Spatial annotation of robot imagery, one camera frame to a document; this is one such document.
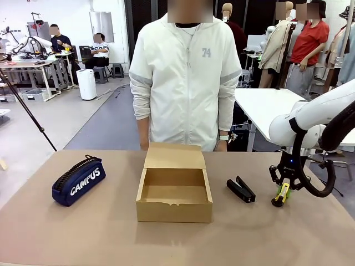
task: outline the yellow tool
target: yellow tool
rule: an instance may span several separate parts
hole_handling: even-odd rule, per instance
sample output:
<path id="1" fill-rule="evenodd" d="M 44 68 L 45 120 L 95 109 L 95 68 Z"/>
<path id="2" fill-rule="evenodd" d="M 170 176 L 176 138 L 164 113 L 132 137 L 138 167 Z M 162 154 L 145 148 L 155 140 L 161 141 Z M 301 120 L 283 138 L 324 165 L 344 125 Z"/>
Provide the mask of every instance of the yellow tool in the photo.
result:
<path id="1" fill-rule="evenodd" d="M 283 183 L 282 187 L 278 190 L 277 197 L 271 200 L 272 205 L 275 207 L 282 207 L 283 204 L 285 204 L 286 199 L 290 196 L 290 192 L 290 184 L 286 182 Z"/>

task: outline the wristwatch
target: wristwatch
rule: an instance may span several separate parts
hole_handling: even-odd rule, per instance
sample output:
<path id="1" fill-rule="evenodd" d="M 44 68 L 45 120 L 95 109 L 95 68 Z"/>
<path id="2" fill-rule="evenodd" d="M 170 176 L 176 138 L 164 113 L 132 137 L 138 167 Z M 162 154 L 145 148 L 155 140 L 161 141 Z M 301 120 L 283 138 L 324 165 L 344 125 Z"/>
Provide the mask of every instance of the wristwatch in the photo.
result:
<path id="1" fill-rule="evenodd" d="M 228 141 L 229 140 L 229 136 L 220 136 L 220 140 Z"/>

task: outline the brown box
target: brown box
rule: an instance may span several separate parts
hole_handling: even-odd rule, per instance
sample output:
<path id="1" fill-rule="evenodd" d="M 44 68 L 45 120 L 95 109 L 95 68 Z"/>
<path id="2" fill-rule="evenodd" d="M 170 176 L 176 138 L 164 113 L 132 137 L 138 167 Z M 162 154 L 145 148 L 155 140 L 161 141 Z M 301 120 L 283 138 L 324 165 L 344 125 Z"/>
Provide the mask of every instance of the brown box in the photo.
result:
<path id="1" fill-rule="evenodd" d="M 210 223 L 212 196 L 201 148 L 151 143 L 136 207 L 139 222 Z"/>

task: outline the gray pants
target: gray pants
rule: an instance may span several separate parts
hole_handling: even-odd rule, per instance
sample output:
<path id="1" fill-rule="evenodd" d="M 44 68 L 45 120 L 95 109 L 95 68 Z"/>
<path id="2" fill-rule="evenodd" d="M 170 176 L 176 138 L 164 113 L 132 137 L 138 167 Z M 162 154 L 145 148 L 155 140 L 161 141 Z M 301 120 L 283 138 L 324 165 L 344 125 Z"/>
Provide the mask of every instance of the gray pants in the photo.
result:
<path id="1" fill-rule="evenodd" d="M 286 89 L 304 96 L 311 87 L 315 66 L 308 66 L 303 72 L 296 64 L 290 65 L 287 74 Z"/>

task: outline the white floor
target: white floor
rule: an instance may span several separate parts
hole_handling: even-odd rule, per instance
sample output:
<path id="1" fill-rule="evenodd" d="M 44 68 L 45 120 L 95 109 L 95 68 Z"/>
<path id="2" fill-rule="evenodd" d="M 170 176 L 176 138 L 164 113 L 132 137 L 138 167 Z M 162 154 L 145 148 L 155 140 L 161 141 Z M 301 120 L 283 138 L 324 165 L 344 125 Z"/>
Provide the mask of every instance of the white floor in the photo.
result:
<path id="1" fill-rule="evenodd" d="M 98 95 L 129 83 L 129 78 L 110 79 L 97 84 Z M 44 103 L 27 102 L 33 115 L 55 145 L 61 150 L 103 105 L 112 93 L 99 100 L 83 101 L 79 89 L 64 91 Z M 11 109 L 9 119 L 0 121 L 0 158 L 8 169 L 0 170 L 0 208 L 17 192 L 32 174 L 54 153 L 20 103 L 0 103 Z"/>

